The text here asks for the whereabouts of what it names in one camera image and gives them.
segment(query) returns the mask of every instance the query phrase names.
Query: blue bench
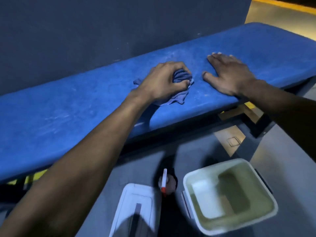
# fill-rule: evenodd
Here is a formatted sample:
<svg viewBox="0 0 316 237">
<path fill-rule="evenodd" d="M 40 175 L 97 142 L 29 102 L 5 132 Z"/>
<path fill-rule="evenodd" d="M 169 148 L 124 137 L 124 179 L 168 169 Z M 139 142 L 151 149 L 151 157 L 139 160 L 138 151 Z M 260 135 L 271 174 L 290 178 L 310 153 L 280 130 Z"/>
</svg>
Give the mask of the blue bench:
<svg viewBox="0 0 316 237">
<path fill-rule="evenodd" d="M 285 87 L 316 75 L 316 42 L 261 23 L 245 24 L 61 80 L 0 97 L 0 182 L 57 161 L 114 111 L 158 63 L 184 61 L 195 79 L 185 103 L 160 107 L 130 137 L 216 111 L 238 99 L 201 78 L 214 69 L 206 56 L 232 54 L 259 79 Z"/>
</svg>

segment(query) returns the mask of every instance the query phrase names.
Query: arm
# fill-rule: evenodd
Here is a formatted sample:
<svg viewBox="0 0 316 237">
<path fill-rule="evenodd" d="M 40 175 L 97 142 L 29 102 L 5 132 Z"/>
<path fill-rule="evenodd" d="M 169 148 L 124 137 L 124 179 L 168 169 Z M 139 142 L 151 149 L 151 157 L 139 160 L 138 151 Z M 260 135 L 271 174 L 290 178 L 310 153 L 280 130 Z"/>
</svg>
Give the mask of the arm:
<svg viewBox="0 0 316 237">
<path fill-rule="evenodd" d="M 248 67 L 234 56 L 207 57 L 219 77 L 208 72 L 203 79 L 218 91 L 245 97 L 277 123 L 314 161 L 313 142 L 316 129 L 316 102 L 298 97 L 255 78 Z"/>
<path fill-rule="evenodd" d="M 137 119 L 150 103 L 188 88 L 172 83 L 184 63 L 153 68 L 143 83 L 34 184 L 11 212 L 0 236 L 75 236 L 101 193 Z"/>
</svg>

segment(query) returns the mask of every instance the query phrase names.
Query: white plastic box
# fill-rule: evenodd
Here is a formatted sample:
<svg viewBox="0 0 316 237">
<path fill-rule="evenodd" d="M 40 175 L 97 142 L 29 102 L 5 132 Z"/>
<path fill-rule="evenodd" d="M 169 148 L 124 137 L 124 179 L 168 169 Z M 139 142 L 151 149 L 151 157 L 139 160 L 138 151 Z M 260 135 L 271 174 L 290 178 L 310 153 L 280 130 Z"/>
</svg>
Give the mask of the white plastic box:
<svg viewBox="0 0 316 237">
<path fill-rule="evenodd" d="M 273 195 L 244 159 L 232 159 L 187 173 L 183 184 L 188 207 L 205 235 L 249 226 L 278 212 Z"/>
</svg>

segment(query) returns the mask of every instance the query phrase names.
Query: cloth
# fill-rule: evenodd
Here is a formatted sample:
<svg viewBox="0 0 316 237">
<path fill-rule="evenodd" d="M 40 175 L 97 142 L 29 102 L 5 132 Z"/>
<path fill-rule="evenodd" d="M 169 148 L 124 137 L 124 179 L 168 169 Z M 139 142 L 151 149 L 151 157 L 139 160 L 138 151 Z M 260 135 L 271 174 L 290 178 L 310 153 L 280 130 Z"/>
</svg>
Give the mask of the cloth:
<svg viewBox="0 0 316 237">
<path fill-rule="evenodd" d="M 156 101 L 153 104 L 158 105 L 158 106 L 163 106 L 163 105 L 170 105 L 174 102 L 177 102 L 179 104 L 183 104 L 184 103 L 184 99 L 185 97 L 188 95 L 189 93 L 189 88 L 191 87 L 191 85 L 194 83 L 194 79 L 192 78 L 192 75 L 189 74 L 188 72 L 184 71 L 183 69 L 177 70 L 174 74 L 173 74 L 173 83 L 179 83 L 183 80 L 189 80 L 190 81 L 190 85 L 188 87 L 188 89 L 186 91 L 182 91 L 177 93 L 176 95 L 172 96 L 169 99 L 164 99 L 164 100 L 160 100 L 160 101 Z M 143 80 L 141 79 L 136 79 L 135 81 L 133 81 L 133 84 L 136 85 L 137 87 L 142 83 Z"/>
</svg>

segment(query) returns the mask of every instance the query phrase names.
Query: yellow edge strip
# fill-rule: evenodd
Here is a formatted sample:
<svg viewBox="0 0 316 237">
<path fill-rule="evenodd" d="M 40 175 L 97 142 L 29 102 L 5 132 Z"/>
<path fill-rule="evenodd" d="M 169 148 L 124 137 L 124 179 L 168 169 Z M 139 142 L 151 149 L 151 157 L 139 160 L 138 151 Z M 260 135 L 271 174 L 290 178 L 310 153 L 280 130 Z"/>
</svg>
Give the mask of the yellow edge strip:
<svg viewBox="0 0 316 237">
<path fill-rule="evenodd" d="M 272 4 L 275 6 L 284 7 L 284 8 L 293 9 L 296 11 L 306 12 L 306 13 L 316 15 L 316 8 L 312 8 L 312 7 L 305 7 L 305 6 L 301 6 L 297 4 L 276 1 L 276 0 L 254 0 L 254 1 L 264 2 L 264 3 Z"/>
</svg>

